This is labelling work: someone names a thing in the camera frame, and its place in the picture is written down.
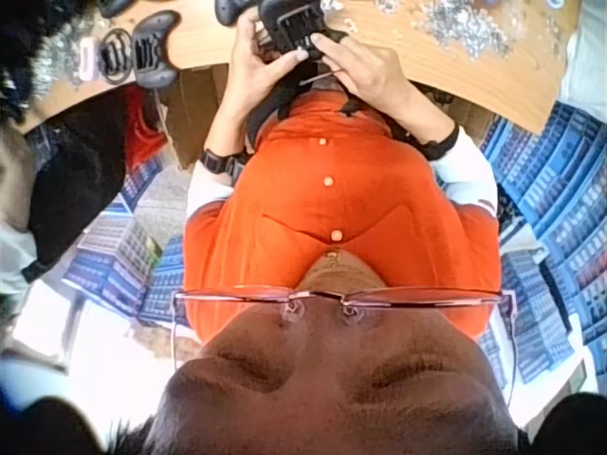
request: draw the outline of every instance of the eyeglasses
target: eyeglasses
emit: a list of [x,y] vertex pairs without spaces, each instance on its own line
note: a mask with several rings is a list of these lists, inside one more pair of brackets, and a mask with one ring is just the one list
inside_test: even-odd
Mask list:
[[225,289],[211,289],[190,292],[177,292],[171,305],[173,330],[171,333],[171,353],[176,369],[176,315],[179,307],[186,302],[214,303],[232,306],[234,312],[242,312],[255,305],[261,309],[280,311],[286,320],[300,318],[304,311],[303,300],[316,298],[333,301],[341,306],[343,316],[357,320],[369,309],[386,311],[403,310],[451,310],[486,305],[502,304],[506,308],[506,331],[512,342],[514,361],[512,382],[507,400],[508,405],[514,392],[516,376],[517,349],[514,339],[514,321],[517,315],[516,298],[511,291],[489,292],[474,289],[390,287],[371,289],[351,294],[339,294],[324,291],[295,291],[285,287],[273,286],[234,286]]

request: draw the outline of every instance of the wooden table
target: wooden table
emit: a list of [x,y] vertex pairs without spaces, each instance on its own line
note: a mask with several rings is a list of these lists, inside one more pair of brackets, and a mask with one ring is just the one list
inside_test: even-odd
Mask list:
[[[343,0],[345,8],[333,12],[329,24],[347,31],[346,23],[352,21],[358,29],[352,33],[355,38],[395,48],[410,79],[475,102],[539,134],[558,96],[565,68],[564,55],[557,56],[555,47],[564,49],[576,29],[579,0],[567,0],[559,11],[550,9],[545,0],[515,0],[523,5],[525,32],[521,39],[506,58],[487,51],[475,62],[459,44],[446,50],[412,26],[413,21],[424,18],[416,8],[422,1],[431,0],[404,0],[405,5],[395,14],[386,15],[371,0]],[[149,14],[168,8],[182,16],[181,24],[169,37],[173,64],[186,69],[229,60],[234,31],[217,23],[213,0],[139,1],[116,18],[115,26],[130,31]],[[492,14],[498,23],[503,20],[503,11],[495,9]],[[561,29],[558,41],[546,23],[550,14],[554,14]],[[94,33],[102,37],[107,31],[97,28]],[[47,118],[111,88],[101,81],[86,82],[80,87],[66,81],[55,82],[47,97],[34,104],[21,130],[29,131]]]

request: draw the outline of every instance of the eyeglass frame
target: eyeglass frame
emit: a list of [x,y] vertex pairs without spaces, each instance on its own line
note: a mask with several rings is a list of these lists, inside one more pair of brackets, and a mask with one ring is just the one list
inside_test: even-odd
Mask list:
[[[255,287],[255,288],[266,287],[267,289],[280,288],[284,291],[290,290],[287,288],[282,288],[280,286],[246,286],[246,285],[234,286],[232,289],[238,289],[238,288],[246,289],[248,287]],[[220,292],[219,289],[197,290],[197,291],[178,291],[178,292],[173,293],[172,300],[171,300],[171,314],[172,314],[172,319],[173,319],[173,324],[172,324],[172,329],[171,329],[171,357],[173,360],[173,367],[176,371],[177,370],[177,356],[176,356],[175,341],[176,341],[176,330],[177,330],[177,319],[176,319],[177,318],[177,302],[178,302],[178,300],[181,300],[181,299],[191,299],[191,300],[199,300],[199,301],[214,300],[214,301],[224,301],[224,302],[243,302],[243,303],[260,303],[260,304],[276,305],[276,304],[288,304],[288,303],[293,302],[294,300],[310,299],[310,298],[316,297],[316,298],[329,299],[329,300],[333,300],[333,301],[336,300],[344,308],[347,308],[347,307],[362,308],[362,309],[372,308],[372,309],[377,309],[377,310],[407,310],[407,309],[437,310],[437,309],[442,309],[442,308],[478,307],[478,306],[485,306],[485,305],[489,305],[489,304],[499,303],[498,301],[495,301],[495,300],[494,301],[481,301],[481,302],[473,303],[473,302],[469,301],[469,299],[472,299],[472,298],[465,300],[466,303],[463,303],[461,301],[458,302],[457,300],[456,301],[443,301],[443,302],[428,301],[428,302],[417,302],[417,303],[381,302],[381,301],[373,301],[373,302],[357,301],[357,302],[353,303],[353,302],[348,301],[349,297],[355,296],[355,295],[360,295],[363,293],[368,294],[370,292],[375,292],[375,291],[388,291],[388,290],[397,290],[397,289],[409,290],[409,291],[436,290],[436,291],[457,291],[457,292],[481,293],[481,294],[485,294],[485,299],[487,299],[487,300],[490,299],[491,297],[493,297],[495,299],[501,299],[503,297],[508,298],[509,306],[508,306],[508,311],[506,313],[506,316],[508,317],[509,324],[506,325],[506,331],[507,331],[508,338],[510,339],[510,341],[512,343],[512,352],[513,352],[512,376],[511,376],[511,383],[510,383],[511,385],[510,385],[510,392],[508,395],[508,399],[506,401],[506,403],[509,407],[510,403],[512,402],[512,396],[514,394],[514,382],[516,380],[516,370],[517,370],[517,362],[518,362],[518,349],[517,349],[516,338],[515,338],[515,322],[516,322],[516,317],[518,316],[518,306],[517,306],[517,301],[516,301],[516,294],[514,293],[514,291],[510,291],[510,290],[501,290],[501,291],[495,292],[495,291],[481,291],[481,290],[477,290],[477,289],[430,288],[430,287],[407,287],[407,286],[369,289],[369,290],[366,290],[363,292],[355,292],[355,293],[350,293],[350,294],[342,294],[342,293],[337,293],[337,292],[326,292],[326,291],[314,291],[314,290],[309,290],[309,291],[291,290],[292,292],[290,292],[286,297],[284,297],[282,299],[230,297],[230,296],[226,296],[225,293],[221,294],[221,295],[214,295],[212,293],[213,291]]]

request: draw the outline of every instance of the shirt button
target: shirt button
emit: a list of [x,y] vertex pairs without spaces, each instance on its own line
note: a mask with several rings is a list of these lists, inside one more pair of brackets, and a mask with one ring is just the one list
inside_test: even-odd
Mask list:
[[340,230],[334,230],[333,232],[331,232],[331,240],[333,242],[340,242],[341,239],[343,239],[343,232],[341,232]]

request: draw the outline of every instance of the white sleeve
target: white sleeve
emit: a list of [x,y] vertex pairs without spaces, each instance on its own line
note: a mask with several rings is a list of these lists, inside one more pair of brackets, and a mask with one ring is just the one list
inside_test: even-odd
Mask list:
[[455,145],[445,156],[431,161],[432,169],[445,182],[447,197],[456,204],[472,204],[497,212],[497,184],[491,165],[460,126]]
[[31,232],[20,232],[0,221],[0,294],[16,294],[28,288],[21,270],[36,260]]
[[192,182],[188,190],[188,205],[186,208],[188,218],[198,209],[210,202],[224,201],[234,192],[230,185],[224,185],[213,180],[214,175],[207,171],[200,161],[196,161],[193,168]]

